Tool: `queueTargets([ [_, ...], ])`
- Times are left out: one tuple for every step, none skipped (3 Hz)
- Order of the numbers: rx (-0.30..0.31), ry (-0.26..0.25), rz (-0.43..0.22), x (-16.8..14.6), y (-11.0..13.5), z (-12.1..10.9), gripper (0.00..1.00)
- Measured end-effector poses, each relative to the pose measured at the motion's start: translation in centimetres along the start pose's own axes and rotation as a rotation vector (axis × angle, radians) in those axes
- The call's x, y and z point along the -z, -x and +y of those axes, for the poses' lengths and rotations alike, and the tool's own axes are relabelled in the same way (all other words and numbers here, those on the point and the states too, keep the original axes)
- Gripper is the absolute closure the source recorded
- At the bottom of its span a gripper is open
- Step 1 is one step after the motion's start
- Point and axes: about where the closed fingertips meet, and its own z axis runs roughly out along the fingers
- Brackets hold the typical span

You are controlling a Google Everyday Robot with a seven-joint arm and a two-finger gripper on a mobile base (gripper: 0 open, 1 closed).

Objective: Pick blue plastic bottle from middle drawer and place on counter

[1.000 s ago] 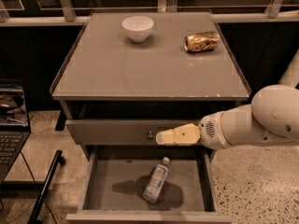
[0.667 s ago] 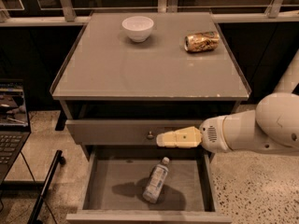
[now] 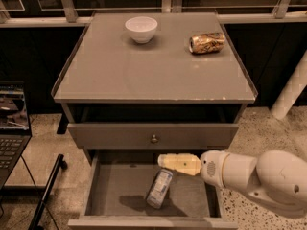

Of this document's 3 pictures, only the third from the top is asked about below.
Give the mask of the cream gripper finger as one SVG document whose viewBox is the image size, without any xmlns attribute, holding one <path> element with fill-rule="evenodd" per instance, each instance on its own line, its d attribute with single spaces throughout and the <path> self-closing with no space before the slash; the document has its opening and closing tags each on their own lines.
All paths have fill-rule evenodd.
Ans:
<svg viewBox="0 0 307 230">
<path fill-rule="evenodd" d="M 201 172 L 200 159 L 190 153 L 160 154 L 157 163 L 161 168 L 177 171 L 188 175 L 197 175 Z"/>
</svg>

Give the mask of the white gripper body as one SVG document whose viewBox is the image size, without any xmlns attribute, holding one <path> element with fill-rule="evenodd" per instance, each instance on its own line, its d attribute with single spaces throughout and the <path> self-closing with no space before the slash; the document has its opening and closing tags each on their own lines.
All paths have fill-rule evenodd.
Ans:
<svg viewBox="0 0 307 230">
<path fill-rule="evenodd" d="M 228 155 L 228 152 L 219 150 L 210 150 L 201 155 L 201 177 L 205 183 L 224 187 L 223 166 Z"/>
</svg>

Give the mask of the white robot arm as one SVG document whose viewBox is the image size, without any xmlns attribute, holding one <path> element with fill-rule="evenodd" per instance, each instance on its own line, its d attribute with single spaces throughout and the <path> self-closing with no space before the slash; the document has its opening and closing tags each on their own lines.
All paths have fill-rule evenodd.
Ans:
<svg viewBox="0 0 307 230">
<path fill-rule="evenodd" d="M 158 165 L 205 183 L 240 193 L 248 200 L 286 218 L 307 214 L 307 162 L 282 150 L 247 156 L 210 150 L 200 157 L 189 153 L 158 156 Z"/>
</svg>

